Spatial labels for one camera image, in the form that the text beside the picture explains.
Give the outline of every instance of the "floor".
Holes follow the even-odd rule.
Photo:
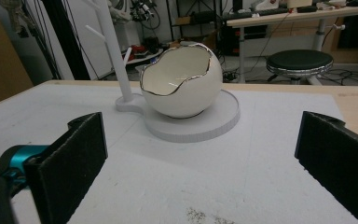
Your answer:
[[[221,57],[220,62],[224,71],[224,81],[238,83],[238,57]],[[144,64],[134,64],[127,67],[130,81],[139,81],[139,71]],[[271,73],[266,69],[266,60],[260,58],[247,58],[245,60],[245,82],[253,84],[290,84],[287,77],[276,77],[269,81]],[[107,77],[108,80],[117,80],[115,76]],[[358,86],[358,64],[336,63],[327,74],[319,76],[318,79],[325,86]],[[301,80],[301,84],[308,85],[307,80]]]

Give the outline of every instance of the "chair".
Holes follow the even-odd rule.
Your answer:
[[[333,66],[333,57],[312,49],[291,49],[275,53],[267,59],[267,69],[277,76],[290,77],[298,85],[303,77],[310,78],[327,72]]]

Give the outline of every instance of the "white stand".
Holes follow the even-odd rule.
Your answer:
[[[215,102],[195,117],[174,119],[150,107],[143,95],[134,94],[133,101],[116,100],[118,111],[144,115],[147,129],[156,137],[175,143],[194,143],[213,139],[231,130],[240,119],[237,98],[221,91]]]
[[[215,102],[197,116],[189,119],[173,119],[151,108],[143,95],[132,94],[125,63],[117,41],[116,31],[104,0],[84,0],[93,7],[101,23],[103,35],[90,29],[106,42],[112,64],[117,73],[122,97],[116,101],[118,111],[137,112],[144,115],[147,129],[156,137],[175,143],[194,143],[209,140],[227,133],[240,119],[237,98],[227,91],[221,91]]]
[[[125,24],[116,24],[115,29],[121,50],[126,50],[131,45],[141,44],[135,21],[128,21]]]

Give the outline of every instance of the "desk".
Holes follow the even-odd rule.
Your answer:
[[[138,82],[131,87],[139,91]],[[321,112],[358,132],[358,87],[224,89],[240,100],[237,126],[176,144],[149,133],[139,114],[114,109],[117,82],[50,81],[0,103],[0,155],[14,145],[48,145],[66,122],[103,111],[109,158],[70,223],[358,223],[294,158],[300,114],[287,113]],[[38,223],[29,191],[13,204],[20,224]]]
[[[324,39],[325,20],[332,17],[346,17],[358,15],[358,7],[344,7],[335,10],[318,10],[312,13],[291,13],[271,15],[259,18],[247,18],[240,20],[227,21],[227,26],[233,28],[240,28],[240,82],[245,81],[244,77],[244,27],[257,26],[257,25],[269,25],[272,23],[289,22],[289,21],[312,21],[319,20],[318,32],[315,35],[313,41],[313,49],[321,50]]]

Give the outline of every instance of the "cable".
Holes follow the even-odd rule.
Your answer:
[[[92,65],[92,63],[90,61],[89,55],[87,55],[86,51],[84,50],[84,48],[83,48],[83,46],[82,46],[82,44],[80,42],[80,38],[79,38],[77,29],[76,29],[75,19],[74,19],[74,16],[72,14],[72,9],[71,9],[71,6],[69,5],[68,0],[64,0],[64,7],[65,7],[66,17],[68,18],[68,20],[69,20],[69,17],[68,17],[68,11],[67,10],[69,9],[69,14],[70,14],[71,19],[72,19],[72,22],[70,22],[70,23],[71,23],[72,31],[74,32],[76,40],[77,40],[77,44],[80,47],[80,49],[82,50],[82,52],[84,53],[84,55],[86,56],[87,61],[89,61],[89,65],[91,66],[91,69],[94,72],[95,76],[97,77],[98,80],[100,80],[100,77],[98,76],[97,71],[95,70],[94,66]]]
[[[45,29],[42,28],[42,31],[43,30],[46,30],[46,35],[47,35],[47,38],[48,38],[48,45],[50,46],[50,50],[52,52],[52,56],[53,56],[53,62],[55,64],[55,66],[57,67],[57,61],[56,61],[56,58],[55,58],[55,54],[54,54],[54,50],[53,50],[53,47],[51,45],[51,40],[50,40],[50,35],[48,33],[48,27],[46,26],[46,21],[45,21],[45,16],[43,16],[43,13],[42,13],[42,7],[40,6],[40,2],[39,1],[36,1],[34,0],[35,2],[37,2],[37,6],[39,7],[39,12],[40,12],[40,15],[42,15],[42,21],[43,21],[43,25],[45,27]],[[46,44],[46,36],[45,36],[45,32],[43,32],[43,37],[44,37],[44,41],[45,41],[45,44]]]
[[[223,72],[223,82],[230,83],[233,80],[237,79],[238,74],[239,74],[237,71],[238,71],[238,68],[235,69],[234,71]]]
[[[282,79],[282,80],[273,80],[273,81],[267,81],[265,79],[247,79],[246,82],[261,82],[261,83],[268,83],[268,84],[274,84],[274,83],[280,83],[280,82],[287,82],[287,83],[290,83],[291,80],[290,79]]]
[[[331,26],[330,30],[327,32],[327,35],[324,36],[324,42],[326,41],[328,35],[330,35],[331,31],[333,31],[334,25]]]
[[[261,50],[259,56],[257,57],[257,61],[255,62],[255,64],[252,66],[251,70],[249,71],[246,71],[246,72],[243,72],[244,74],[245,73],[251,73],[255,66],[258,64],[258,62],[260,61],[260,58],[261,58],[261,55],[263,55],[264,53],[264,50],[266,50],[267,48],[267,45],[269,44],[269,41],[270,39],[272,38],[272,34],[275,33],[275,31],[281,26],[281,24],[286,20],[286,18],[290,15],[290,13],[287,13],[285,17],[283,17],[283,19],[278,23],[278,25],[275,27],[275,29],[271,32],[271,35],[269,36],[268,40],[267,40],[267,43],[264,45],[264,48]]]
[[[123,1],[123,0],[119,0],[119,1],[117,2],[117,4],[114,6],[114,8],[115,8],[115,9],[118,9],[118,10],[121,10],[121,9],[123,9],[124,6],[125,6],[124,1]]]
[[[30,11],[28,8],[30,7],[28,5],[28,2],[22,1],[22,4],[24,5],[24,13],[26,13],[26,15],[30,18],[30,20],[34,23],[34,31],[36,32],[36,34],[34,34],[36,43],[38,44],[39,48],[41,49],[43,55],[45,56],[46,62],[48,64],[48,67],[50,68],[51,74],[53,76],[53,79],[62,79],[59,72],[58,72],[58,65],[55,59],[55,54],[54,54],[54,50],[51,46],[51,42],[48,39],[48,43],[50,46],[50,51],[48,51],[48,46],[46,43],[46,35],[45,35],[45,31],[44,29],[47,29],[46,27],[46,23],[45,23],[45,18],[43,17],[42,14],[42,18],[43,18],[43,22],[40,20],[39,17],[39,12],[38,12],[38,7],[39,6],[39,11],[40,11],[40,4],[38,2],[38,4],[36,3],[36,1],[34,0],[34,9],[36,11],[36,15],[37,15],[37,19],[39,21],[39,23],[35,22],[35,18],[34,15],[32,13],[30,13]],[[39,27],[37,26],[37,24],[40,24],[41,26],[41,31],[39,30]]]
[[[157,35],[156,35],[156,32],[155,32],[155,29],[152,29],[152,31],[153,31],[153,35],[155,36],[155,37],[157,37]]]
[[[158,24],[155,26],[155,27],[153,27],[152,26],[152,24],[151,24],[151,19],[150,19],[150,26],[147,26],[147,25],[144,25],[142,22],[141,22],[141,25],[142,25],[142,27],[144,27],[144,28],[146,28],[146,29],[148,29],[148,30],[153,30],[153,32],[154,32],[154,30],[156,30],[157,28],[159,28],[159,26],[161,25],[161,19],[160,19],[160,17],[159,17],[159,14],[158,14],[158,12],[153,8],[153,10],[156,12],[156,15],[157,15],[157,19],[158,19]]]
[[[225,6],[223,7],[222,11],[225,11],[226,7],[227,7],[227,3],[228,3],[228,0],[226,0],[226,3],[225,3]]]
[[[290,35],[292,35],[293,32],[293,28],[295,27],[295,23],[292,22],[292,25],[290,26]]]
[[[225,55],[220,55],[219,61],[220,61],[220,58],[223,58],[223,61],[220,63],[220,65],[223,65],[223,63],[226,62],[226,56]]]
[[[340,86],[346,86],[345,81],[348,79],[358,82],[358,72],[349,71],[346,69],[332,69],[328,73],[321,75],[319,79],[334,82]]]

